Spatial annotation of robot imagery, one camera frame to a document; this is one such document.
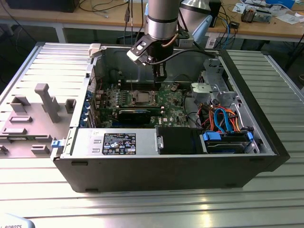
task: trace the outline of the desk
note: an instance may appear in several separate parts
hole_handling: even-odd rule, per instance
[[[251,24],[241,22],[240,14],[233,13],[228,10],[232,10],[232,5],[238,2],[238,0],[223,0],[224,8],[226,13],[231,17],[232,20],[239,22],[240,27],[236,38],[244,39],[258,39],[258,40],[275,40],[275,41],[289,41],[298,42],[304,33],[304,27],[302,24],[297,23],[290,25],[282,22],[276,18],[272,18],[269,24],[254,22]],[[106,7],[115,6],[123,3],[123,0],[115,0]],[[64,28],[74,29],[98,29],[98,30],[120,30],[124,29],[124,14],[126,6],[120,6],[117,8],[110,9],[107,13],[109,18],[96,15],[92,12],[86,12],[77,8],[74,13],[63,13],[63,12],[51,12],[51,11],[39,11],[39,10],[21,10],[21,9],[10,9],[5,4],[6,9],[14,16],[18,22],[22,25],[31,26],[44,26],[53,27],[56,29],[58,40],[60,43],[66,43],[66,37],[64,34]],[[86,1],[83,5],[85,9],[91,9],[90,2]],[[303,6],[295,4],[294,9],[303,9]],[[138,31],[141,26],[141,5],[135,3],[133,7],[134,19],[133,26],[134,31]],[[0,9],[0,23],[2,24],[15,24],[11,17]],[[221,20],[217,20],[214,28],[209,28],[207,36],[209,36],[208,44],[212,43],[214,39],[225,32],[225,28]]]

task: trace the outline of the blue latch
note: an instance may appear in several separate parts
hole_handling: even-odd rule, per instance
[[[91,92],[91,91],[87,91],[87,92],[86,92],[86,97],[87,97],[88,99],[91,99],[91,98],[93,97],[92,92]]]
[[[52,148],[59,148],[59,147],[63,147],[64,145],[65,145],[64,140],[53,140],[51,143]]]
[[[248,139],[249,139],[250,141],[253,141],[253,135],[252,135],[251,132],[248,132],[248,133],[247,133],[247,136],[248,136]]]
[[[84,107],[88,108],[89,106],[90,106],[90,104],[87,101],[85,101],[84,102]]]
[[[218,132],[205,132],[203,134],[204,141],[221,141],[220,134]]]

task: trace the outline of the blue cable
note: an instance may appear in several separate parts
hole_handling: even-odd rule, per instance
[[[224,129],[221,128],[221,127],[219,126],[219,124],[218,124],[218,112],[219,112],[219,111],[222,111],[223,114],[224,114],[224,119],[225,119],[225,124],[226,124],[227,131],[232,132],[232,128],[231,128],[231,126],[230,126],[230,124],[229,124],[228,114],[227,114],[226,111],[225,111],[224,109],[222,109],[222,108],[218,108],[218,109],[215,110],[215,112],[214,112],[214,123],[215,123],[215,125],[217,126],[218,129],[220,129],[223,133],[225,133]]]
[[[228,42],[228,39],[229,39],[229,35],[230,35],[230,28],[229,28],[229,25],[228,25],[227,21],[225,19],[223,19],[223,18],[221,18],[221,19],[226,23],[227,30],[228,30],[228,35],[226,37],[226,41],[225,41],[225,44],[224,44],[224,47],[223,47],[223,49],[225,49],[225,47],[227,45],[227,42]]]

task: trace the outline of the warning label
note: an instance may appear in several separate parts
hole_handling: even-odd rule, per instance
[[[135,133],[105,133],[104,136],[104,155],[136,154]]]

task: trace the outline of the workbench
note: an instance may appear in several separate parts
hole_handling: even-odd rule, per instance
[[[102,0],[93,0],[94,4],[100,2],[102,2]],[[290,25],[288,23],[280,21],[277,18],[271,18],[271,22],[269,24],[259,22],[250,24],[243,23],[241,22],[240,18],[241,14],[231,12],[233,5],[235,5],[237,2],[238,0],[223,0],[226,13],[231,17],[231,20],[240,23],[236,38],[298,42],[304,33],[304,27],[301,23]],[[111,6],[122,3],[123,0],[115,0],[112,3],[104,5],[101,9],[109,8]],[[124,29],[124,14],[126,9],[125,5],[108,10],[108,12],[105,14],[108,16],[108,18],[97,15],[93,12],[83,11],[80,8],[77,8],[74,13],[63,13],[39,10],[10,9],[6,3],[5,6],[10,14],[14,16],[21,25],[55,28],[60,43],[67,43],[64,28],[119,31],[123,31]],[[82,7],[88,10],[92,9],[90,1],[84,2],[82,4]],[[294,9],[304,10],[304,6],[295,4]],[[133,11],[133,30],[136,32],[139,30],[142,23],[140,3],[134,3]],[[0,8],[0,23],[16,24],[16,22],[12,20],[12,18],[7,14],[7,12],[4,11],[3,8]],[[130,24],[127,27],[127,31],[131,31]],[[218,19],[215,27],[208,29],[208,32],[206,34],[206,36],[209,37],[207,46],[213,46],[214,39],[221,37],[225,31],[226,29],[222,21]]]
[[[16,95],[36,101],[37,83],[50,84],[50,95],[58,102],[77,98],[86,70],[77,74],[66,70],[90,62],[88,49],[85,44],[36,45],[0,96],[0,128]],[[77,193],[47,155],[17,159],[1,155],[1,211],[31,219],[36,228],[303,227],[304,96],[271,57],[254,51],[229,53],[239,69],[253,71],[270,63],[278,69],[255,76],[251,70],[241,71],[291,156],[277,170],[259,174],[243,188]],[[72,89],[73,94],[63,92]]]

